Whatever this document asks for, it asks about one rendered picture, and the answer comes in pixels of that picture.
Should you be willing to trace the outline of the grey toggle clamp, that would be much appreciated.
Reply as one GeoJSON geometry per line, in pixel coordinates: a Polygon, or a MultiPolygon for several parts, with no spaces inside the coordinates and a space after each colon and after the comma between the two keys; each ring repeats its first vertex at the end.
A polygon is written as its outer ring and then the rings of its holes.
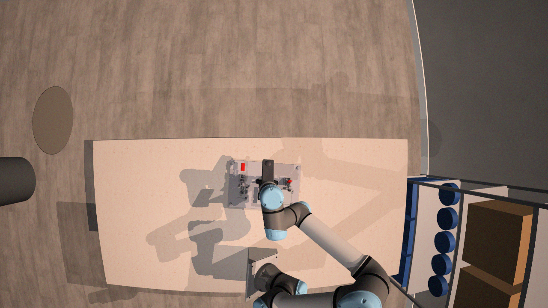
{"type": "Polygon", "coordinates": [[[291,191],[291,185],[290,185],[291,181],[292,181],[291,178],[283,178],[283,185],[288,187],[289,192],[291,191]]]}

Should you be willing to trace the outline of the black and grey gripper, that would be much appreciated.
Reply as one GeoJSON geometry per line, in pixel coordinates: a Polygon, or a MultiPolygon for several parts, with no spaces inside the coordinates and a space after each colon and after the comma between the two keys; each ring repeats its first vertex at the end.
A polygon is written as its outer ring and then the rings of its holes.
{"type": "MultiPolygon", "coordinates": [[[[274,183],[275,183],[276,185],[278,185],[278,181],[277,181],[277,180],[274,180],[274,183]]],[[[256,184],[259,184],[259,187],[260,187],[260,185],[262,184],[262,178],[256,179],[256,184]]]]}

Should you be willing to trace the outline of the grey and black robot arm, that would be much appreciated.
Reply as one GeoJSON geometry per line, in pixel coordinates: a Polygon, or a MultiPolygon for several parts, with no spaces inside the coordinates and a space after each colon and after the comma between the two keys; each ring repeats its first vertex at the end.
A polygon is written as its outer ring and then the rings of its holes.
{"type": "Polygon", "coordinates": [[[268,240],[285,239],[287,229],[296,226],[351,272],[356,281],[334,292],[307,294],[307,284],[266,263],[254,278],[254,287],[266,292],[253,308],[382,308],[391,291],[386,271],[321,222],[309,204],[298,201],[283,207],[283,192],[274,183],[274,160],[262,161],[259,199],[268,240]],[[356,273],[355,273],[356,272],[356,273]],[[386,282],[387,281],[387,282],[386,282]]]}

